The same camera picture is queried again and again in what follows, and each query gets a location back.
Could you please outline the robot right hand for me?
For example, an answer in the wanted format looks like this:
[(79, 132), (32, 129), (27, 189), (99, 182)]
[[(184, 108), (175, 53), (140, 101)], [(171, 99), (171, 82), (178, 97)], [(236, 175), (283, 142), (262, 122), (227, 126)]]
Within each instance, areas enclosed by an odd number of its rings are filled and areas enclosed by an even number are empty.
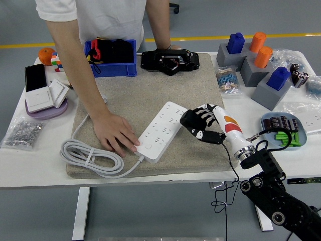
[[(222, 132), (207, 131), (213, 122), (217, 122)], [(251, 142), (246, 140), (238, 123), (223, 108), (205, 104), (185, 112), (180, 123), (199, 141), (210, 144), (222, 144), (224, 140), (232, 146), (235, 158), (244, 160), (255, 153)]]

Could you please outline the person's right hand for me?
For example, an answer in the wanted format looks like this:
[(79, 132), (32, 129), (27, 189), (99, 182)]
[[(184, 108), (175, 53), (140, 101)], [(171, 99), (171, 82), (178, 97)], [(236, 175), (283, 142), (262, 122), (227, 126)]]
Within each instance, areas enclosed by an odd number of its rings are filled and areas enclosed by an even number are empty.
[(106, 110), (92, 120), (95, 134), (106, 150), (124, 157), (125, 152), (120, 144), (132, 152), (136, 152), (137, 147), (140, 146), (138, 138), (125, 118)]

